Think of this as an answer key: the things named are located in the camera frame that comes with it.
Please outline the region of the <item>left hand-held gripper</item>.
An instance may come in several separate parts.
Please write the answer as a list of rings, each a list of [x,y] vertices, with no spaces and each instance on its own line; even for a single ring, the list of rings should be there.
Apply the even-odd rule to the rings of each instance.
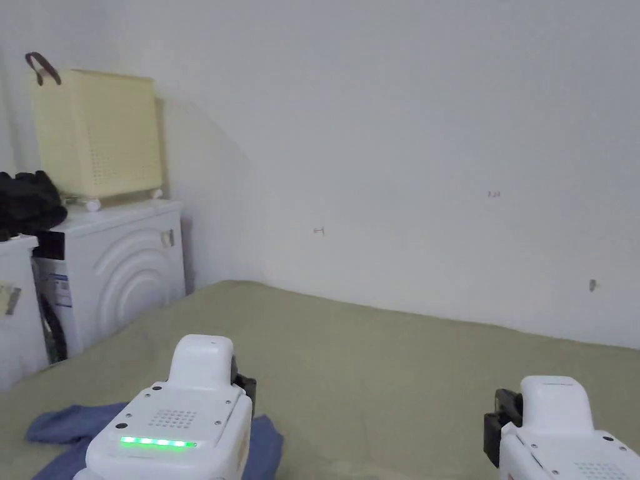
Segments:
[[[254,403],[233,342],[189,334],[169,376],[140,391],[89,444],[86,479],[241,479]]]

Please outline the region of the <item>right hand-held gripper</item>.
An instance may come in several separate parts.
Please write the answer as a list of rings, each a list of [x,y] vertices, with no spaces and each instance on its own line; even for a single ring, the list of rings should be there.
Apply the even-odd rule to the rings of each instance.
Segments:
[[[484,415],[483,451],[499,479],[639,479],[639,455],[594,427],[583,385],[527,376],[498,389]]]

